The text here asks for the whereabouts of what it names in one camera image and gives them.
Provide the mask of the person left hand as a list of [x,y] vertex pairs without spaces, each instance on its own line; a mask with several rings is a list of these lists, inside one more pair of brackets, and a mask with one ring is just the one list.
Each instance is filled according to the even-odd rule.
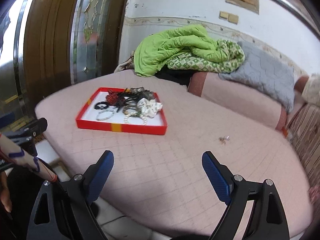
[[4,206],[5,210],[8,213],[11,213],[12,210],[12,203],[10,200],[10,192],[7,185],[7,175],[5,172],[1,172],[1,203]]

